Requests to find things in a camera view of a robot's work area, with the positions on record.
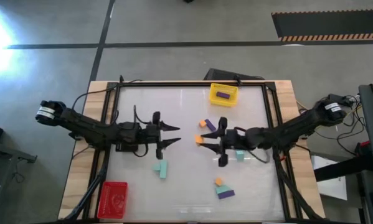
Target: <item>black mat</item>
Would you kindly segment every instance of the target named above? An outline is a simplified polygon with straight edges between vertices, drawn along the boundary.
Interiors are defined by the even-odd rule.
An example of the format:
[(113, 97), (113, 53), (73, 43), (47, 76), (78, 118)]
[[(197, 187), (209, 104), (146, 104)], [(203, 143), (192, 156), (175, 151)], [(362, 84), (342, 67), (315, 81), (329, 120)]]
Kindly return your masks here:
[(373, 10), (272, 13), (282, 41), (373, 39)]

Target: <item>yellow container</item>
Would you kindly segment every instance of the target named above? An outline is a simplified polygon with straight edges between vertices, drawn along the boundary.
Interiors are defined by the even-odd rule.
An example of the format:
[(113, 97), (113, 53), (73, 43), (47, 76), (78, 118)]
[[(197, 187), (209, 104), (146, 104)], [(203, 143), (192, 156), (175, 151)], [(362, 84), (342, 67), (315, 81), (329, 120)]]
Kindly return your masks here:
[[(229, 94), (229, 99), (217, 96), (217, 92)], [(210, 102), (221, 106), (235, 106), (237, 104), (238, 88), (236, 86), (211, 83)]]

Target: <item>concrete floor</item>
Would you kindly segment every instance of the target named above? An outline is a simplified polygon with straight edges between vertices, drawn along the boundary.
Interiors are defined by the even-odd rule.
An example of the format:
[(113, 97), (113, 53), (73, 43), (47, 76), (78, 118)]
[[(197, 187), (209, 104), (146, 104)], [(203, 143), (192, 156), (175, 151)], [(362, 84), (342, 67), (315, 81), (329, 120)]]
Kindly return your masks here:
[[(97, 43), (108, 3), (1, 0), (0, 46)], [(271, 12), (339, 9), (373, 9), (373, 0), (117, 0), (106, 42), (276, 41)], [(57, 218), (74, 141), (68, 131), (38, 124), (34, 116), (41, 100), (70, 105), (87, 90), (95, 54), (96, 49), (0, 49), (2, 142), (38, 155), (33, 165), (19, 164), (26, 181), (8, 188), (0, 223)], [(105, 49), (97, 80), (120, 75), (127, 80), (201, 80), (209, 68), (292, 80), (297, 99), (312, 106), (329, 93), (355, 95), (360, 84), (373, 83), (373, 45)], [(335, 136), (345, 130), (320, 132)], [(366, 139), (363, 133), (343, 143), (352, 149)], [(336, 142), (316, 135), (309, 147), (349, 157)], [(348, 178), (348, 189), (348, 202), (323, 198), (328, 218), (359, 221), (354, 177)]]

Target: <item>building block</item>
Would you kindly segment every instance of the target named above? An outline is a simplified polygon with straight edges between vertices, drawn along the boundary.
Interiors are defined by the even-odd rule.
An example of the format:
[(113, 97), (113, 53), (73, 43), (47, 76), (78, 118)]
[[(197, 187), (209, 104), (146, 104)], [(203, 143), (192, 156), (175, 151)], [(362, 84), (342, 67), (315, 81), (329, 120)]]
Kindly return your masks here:
[(204, 142), (203, 137), (198, 135), (198, 134), (194, 135), (194, 140), (195, 140), (196, 144), (202, 144)]
[(199, 126), (202, 127), (202, 128), (204, 128), (206, 125), (207, 125), (207, 123), (205, 121), (203, 121), (203, 120), (201, 120), (199, 122)]
[(236, 150), (236, 159), (240, 162), (244, 161), (244, 151)]
[(229, 190), (226, 192), (222, 192), (221, 194), (218, 194), (219, 199), (224, 199), (231, 196), (235, 196), (235, 192), (233, 190)]
[(221, 186), (221, 185), (222, 185), (222, 179), (219, 178), (219, 177), (217, 177), (216, 180), (215, 180), (215, 184), (216, 184), (217, 186)]
[(209, 127), (209, 129), (214, 132), (217, 130), (217, 128), (211, 123), (211, 121), (209, 119), (205, 119), (204, 120), (206, 123), (207, 123), (207, 127)]
[(153, 165), (153, 170), (154, 171), (160, 171), (160, 164)]
[(165, 179), (167, 177), (167, 166), (168, 166), (168, 161), (163, 159), (160, 160), (160, 178)]
[(229, 99), (230, 98), (230, 95), (227, 94), (227, 93), (221, 93), (221, 92), (217, 92), (217, 96), (218, 97), (221, 97), (221, 98), (225, 98), (225, 99)]
[(217, 194), (221, 194), (221, 193), (227, 192), (229, 190), (232, 190), (232, 189), (230, 187), (226, 186), (225, 184), (223, 184), (221, 186), (218, 186), (218, 187), (215, 187), (215, 192), (217, 192)]

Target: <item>purple block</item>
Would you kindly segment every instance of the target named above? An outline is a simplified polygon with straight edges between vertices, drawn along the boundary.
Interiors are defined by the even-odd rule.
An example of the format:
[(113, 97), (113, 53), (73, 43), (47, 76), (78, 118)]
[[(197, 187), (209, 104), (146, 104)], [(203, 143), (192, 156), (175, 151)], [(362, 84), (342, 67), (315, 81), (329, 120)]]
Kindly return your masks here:
[(235, 192), (233, 190), (228, 190), (227, 192), (222, 192), (218, 194), (219, 199), (224, 199), (231, 196), (235, 196)]
[(230, 95), (229, 94), (226, 94), (226, 93), (221, 93), (221, 92), (217, 92), (217, 96), (218, 97), (221, 97), (221, 98), (225, 98), (225, 99), (229, 99), (230, 98)]
[(210, 129), (211, 131), (215, 131), (215, 130), (217, 130), (217, 128), (215, 128), (215, 126), (211, 123), (211, 121), (210, 121), (209, 119), (205, 119), (204, 121), (205, 121), (205, 123), (207, 124), (207, 127), (209, 127), (209, 129)]

